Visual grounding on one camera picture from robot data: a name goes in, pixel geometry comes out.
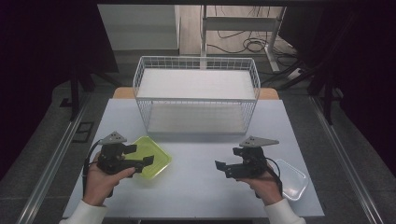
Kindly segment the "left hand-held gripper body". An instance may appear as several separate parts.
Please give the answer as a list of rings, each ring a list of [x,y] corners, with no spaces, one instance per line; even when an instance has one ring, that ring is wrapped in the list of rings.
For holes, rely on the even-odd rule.
[[[127,139],[113,132],[99,142],[101,146],[97,166],[106,174],[114,175],[127,168],[123,156]]]

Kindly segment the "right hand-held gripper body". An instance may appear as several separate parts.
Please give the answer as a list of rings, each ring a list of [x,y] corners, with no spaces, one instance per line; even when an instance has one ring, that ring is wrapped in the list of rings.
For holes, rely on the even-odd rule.
[[[267,158],[264,156],[263,147],[277,145],[278,140],[267,139],[257,136],[250,136],[239,144],[239,148],[243,148],[246,154],[241,157],[245,172],[240,178],[257,178],[263,173],[268,172],[275,175],[274,171],[269,167]]]

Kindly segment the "green plastic container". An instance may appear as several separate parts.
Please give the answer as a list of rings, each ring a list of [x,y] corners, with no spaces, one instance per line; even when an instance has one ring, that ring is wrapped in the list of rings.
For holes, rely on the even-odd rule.
[[[153,156],[153,163],[146,166],[140,173],[146,179],[154,178],[172,161],[172,157],[149,136],[138,138],[134,141],[134,145],[136,145],[136,152],[126,154],[126,160],[143,160],[145,157]]]

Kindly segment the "white translucent plastic container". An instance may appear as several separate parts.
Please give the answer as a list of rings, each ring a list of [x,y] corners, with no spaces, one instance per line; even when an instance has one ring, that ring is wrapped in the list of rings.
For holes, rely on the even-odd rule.
[[[283,160],[276,160],[275,165],[283,195],[291,201],[300,200],[309,183],[307,175]]]

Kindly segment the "white wire shelf rack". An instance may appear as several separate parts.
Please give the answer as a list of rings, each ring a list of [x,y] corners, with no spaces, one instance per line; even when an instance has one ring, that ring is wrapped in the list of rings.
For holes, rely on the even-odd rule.
[[[143,56],[133,88],[150,133],[244,134],[261,83],[251,58]]]

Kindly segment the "person's right hand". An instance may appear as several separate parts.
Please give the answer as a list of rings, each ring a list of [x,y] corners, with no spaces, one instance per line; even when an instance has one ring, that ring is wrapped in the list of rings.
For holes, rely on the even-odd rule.
[[[272,205],[283,200],[276,180],[268,172],[257,178],[239,178],[239,181],[247,183],[265,205]]]

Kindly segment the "person's left hand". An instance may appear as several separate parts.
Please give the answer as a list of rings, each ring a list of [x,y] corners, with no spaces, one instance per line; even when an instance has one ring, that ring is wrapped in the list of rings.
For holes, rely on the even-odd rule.
[[[98,157],[99,154],[96,154],[89,166],[85,193],[82,197],[84,203],[92,206],[102,206],[107,196],[120,181],[132,176],[135,172],[135,168],[132,167],[124,169],[117,174],[108,175],[97,167]]]

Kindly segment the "wooden table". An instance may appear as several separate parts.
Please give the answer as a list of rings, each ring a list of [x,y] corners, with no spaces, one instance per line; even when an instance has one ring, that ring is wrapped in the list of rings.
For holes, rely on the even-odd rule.
[[[134,89],[131,87],[116,88],[113,97],[115,99],[134,99]],[[273,88],[261,88],[260,100],[279,100],[278,93]]]

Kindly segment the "black stand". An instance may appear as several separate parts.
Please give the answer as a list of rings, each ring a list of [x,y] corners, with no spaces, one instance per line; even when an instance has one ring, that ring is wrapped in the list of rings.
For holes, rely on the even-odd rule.
[[[100,71],[92,65],[87,63],[73,63],[69,72],[71,97],[63,98],[60,104],[60,107],[71,108],[71,121],[77,118],[80,111],[79,87],[82,87],[82,89],[87,92],[94,91],[95,89],[92,75],[98,76],[117,88],[121,86],[121,83],[114,77],[104,71]]]
[[[351,11],[345,19],[345,23],[341,26],[337,33],[327,55],[323,58],[323,61],[316,67],[317,71],[314,75],[313,80],[307,88],[310,95],[317,96],[321,90],[324,90],[324,96],[322,99],[323,107],[322,114],[328,124],[332,125],[332,88],[333,88],[333,77],[332,77],[332,66],[336,60],[336,54],[340,51],[343,42],[348,36],[350,28],[353,26],[356,20],[356,13]]]

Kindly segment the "white power strip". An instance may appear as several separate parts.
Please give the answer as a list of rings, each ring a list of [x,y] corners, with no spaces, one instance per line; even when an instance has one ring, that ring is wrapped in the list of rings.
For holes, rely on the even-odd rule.
[[[297,78],[298,76],[300,76],[303,72],[304,72],[304,70],[302,68],[296,68],[294,71],[292,71],[287,76],[287,79],[288,80],[293,80],[293,79]]]

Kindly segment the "white cabinet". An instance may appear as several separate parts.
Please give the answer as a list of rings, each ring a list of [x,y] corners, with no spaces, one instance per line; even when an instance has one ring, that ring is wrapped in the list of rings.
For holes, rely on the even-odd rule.
[[[115,51],[179,51],[180,12],[174,5],[99,5]]]

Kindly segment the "black floor bracket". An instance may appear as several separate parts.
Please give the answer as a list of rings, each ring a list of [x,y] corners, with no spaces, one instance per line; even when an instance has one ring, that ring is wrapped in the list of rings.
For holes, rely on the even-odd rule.
[[[93,128],[93,121],[84,121],[78,125],[78,128],[72,139],[73,143],[87,143]]]

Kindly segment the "aluminium rail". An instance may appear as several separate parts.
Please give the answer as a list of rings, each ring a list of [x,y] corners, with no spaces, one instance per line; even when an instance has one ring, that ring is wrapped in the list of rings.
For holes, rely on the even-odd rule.
[[[335,154],[340,161],[340,164],[346,174],[346,177],[355,192],[358,201],[361,204],[361,208],[366,215],[367,219],[371,224],[385,224],[384,219],[381,217],[378,208],[369,192],[369,190],[363,184],[360,176],[358,175],[351,159],[347,155],[347,152],[342,144],[338,134],[334,127],[326,120],[323,112],[324,107],[321,105],[318,97],[309,97],[309,100],[315,108],[319,122],[321,123],[324,132],[330,139],[331,145]]]
[[[87,105],[91,100],[91,96],[92,95],[90,93],[84,93],[82,95],[79,104],[80,110],[77,112],[75,118],[68,123],[61,141],[52,153],[49,162],[47,163],[42,175],[38,179],[35,188],[33,189],[25,206],[23,207],[16,224],[33,224],[41,204],[44,202],[45,196],[50,189],[53,179],[60,168],[60,165],[64,159],[64,155],[73,140],[73,136],[78,129],[78,125],[85,114]]]

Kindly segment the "white metal desk frame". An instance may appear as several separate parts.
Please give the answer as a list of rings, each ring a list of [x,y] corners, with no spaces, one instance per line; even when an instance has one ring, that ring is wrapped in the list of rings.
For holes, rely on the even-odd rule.
[[[275,57],[275,42],[278,35],[285,7],[280,7],[275,17],[235,17],[235,16],[208,16],[207,6],[201,6],[200,28],[201,28],[201,46],[200,55],[206,56],[207,41],[206,33],[208,31],[236,31],[236,32],[267,32],[270,38],[263,44],[263,49],[267,60],[273,72],[279,72],[279,67]]]

